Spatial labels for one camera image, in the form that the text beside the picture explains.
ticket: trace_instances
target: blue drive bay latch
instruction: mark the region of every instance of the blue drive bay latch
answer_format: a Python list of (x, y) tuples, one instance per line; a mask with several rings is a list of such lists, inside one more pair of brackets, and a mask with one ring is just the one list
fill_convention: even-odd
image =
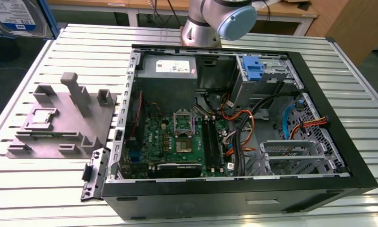
[(0, 37), (56, 39), (58, 23), (47, 0), (0, 0)]
[(243, 56), (243, 67), (247, 72), (248, 80), (260, 81), (264, 75), (264, 64), (257, 56)]

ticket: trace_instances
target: white desk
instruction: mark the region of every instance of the white desk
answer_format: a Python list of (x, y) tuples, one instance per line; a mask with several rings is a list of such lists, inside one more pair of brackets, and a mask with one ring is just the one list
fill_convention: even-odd
[[(47, 42), (0, 116), (0, 226), (378, 227), (378, 188), (309, 213), (126, 222), (106, 202), (80, 202), (88, 160), (8, 159), (7, 147), (36, 101), (31, 93), (38, 84), (67, 89), (59, 80), (74, 71), (88, 91), (104, 88), (123, 94), (132, 44), (179, 45), (180, 30), (70, 24), (59, 39)], [(337, 45), (324, 38), (251, 34), (224, 41), (224, 47), (301, 52), (378, 180), (378, 95)]]

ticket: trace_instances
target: motherboard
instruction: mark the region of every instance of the motherboard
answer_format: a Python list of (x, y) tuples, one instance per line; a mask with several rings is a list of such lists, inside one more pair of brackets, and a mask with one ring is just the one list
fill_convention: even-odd
[[(189, 127), (192, 135), (177, 133), (177, 130), (189, 131)], [(122, 166), (123, 177), (144, 179), (183, 177), (183, 175), (228, 176), (223, 147), (219, 144), (225, 133), (224, 120), (200, 117), (147, 118), (143, 148), (128, 150), (130, 162)], [(163, 169), (168, 173), (165, 176), (160, 176)]]

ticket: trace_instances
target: hard drive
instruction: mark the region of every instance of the hard drive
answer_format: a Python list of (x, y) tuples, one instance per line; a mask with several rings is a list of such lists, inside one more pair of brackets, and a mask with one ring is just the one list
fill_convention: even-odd
[(46, 0), (0, 0), (0, 37), (56, 39), (55, 21)]

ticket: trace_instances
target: label sticker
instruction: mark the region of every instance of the label sticker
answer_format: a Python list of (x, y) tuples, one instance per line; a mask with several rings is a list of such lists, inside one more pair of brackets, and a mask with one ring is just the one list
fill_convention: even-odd
[(235, 104), (233, 104), (233, 102), (232, 102), (232, 101), (229, 101), (229, 100), (228, 100), (228, 101), (227, 101), (227, 104), (228, 104), (228, 106), (229, 106), (229, 107), (232, 107), (232, 108), (233, 108)]
[(15, 27), (20, 29), (26, 29), (26, 25), (36, 25), (23, 0), (0, 0), (0, 22), (24, 25)]
[(127, 6), (126, 4), (122, 3), (108, 3), (110, 6)]
[(189, 61), (159, 60), (156, 63), (156, 72), (189, 73)]

